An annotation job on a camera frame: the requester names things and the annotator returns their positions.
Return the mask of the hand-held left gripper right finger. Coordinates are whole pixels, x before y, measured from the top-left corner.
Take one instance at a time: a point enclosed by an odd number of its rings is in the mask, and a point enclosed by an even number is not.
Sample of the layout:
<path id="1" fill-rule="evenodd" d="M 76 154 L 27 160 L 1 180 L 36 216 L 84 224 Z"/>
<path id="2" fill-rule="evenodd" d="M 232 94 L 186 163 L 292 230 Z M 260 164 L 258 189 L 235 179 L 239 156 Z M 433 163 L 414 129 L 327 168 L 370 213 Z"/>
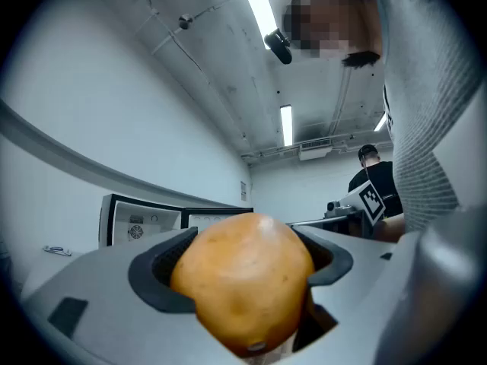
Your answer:
<path id="1" fill-rule="evenodd" d="M 373 364 L 380 323 L 361 307 L 385 271 L 393 245 L 293 225 L 316 271 L 292 353 L 283 364 Z"/>

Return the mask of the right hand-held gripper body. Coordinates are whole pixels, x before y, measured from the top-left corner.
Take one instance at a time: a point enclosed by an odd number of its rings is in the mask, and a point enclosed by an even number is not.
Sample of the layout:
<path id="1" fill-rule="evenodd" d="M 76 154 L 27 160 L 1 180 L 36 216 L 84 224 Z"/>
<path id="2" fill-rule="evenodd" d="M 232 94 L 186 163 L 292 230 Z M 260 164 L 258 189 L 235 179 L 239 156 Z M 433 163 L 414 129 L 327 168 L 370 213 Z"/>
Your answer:
<path id="1" fill-rule="evenodd" d="M 370 180 L 348 192 L 342 199 L 327 204 L 325 218 L 362 212 L 374 226 L 385 212 L 385 205 Z"/>

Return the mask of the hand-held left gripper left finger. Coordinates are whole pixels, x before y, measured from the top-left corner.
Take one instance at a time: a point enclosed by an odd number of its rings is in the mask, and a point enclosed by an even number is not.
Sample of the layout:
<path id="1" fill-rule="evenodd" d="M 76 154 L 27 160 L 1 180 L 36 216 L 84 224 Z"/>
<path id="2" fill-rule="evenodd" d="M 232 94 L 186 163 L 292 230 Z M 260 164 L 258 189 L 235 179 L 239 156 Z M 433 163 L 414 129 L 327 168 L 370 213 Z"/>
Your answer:
<path id="1" fill-rule="evenodd" d="M 195 227 L 106 246 L 77 257 L 24 308 L 67 364 L 238 364 L 170 289 Z"/>

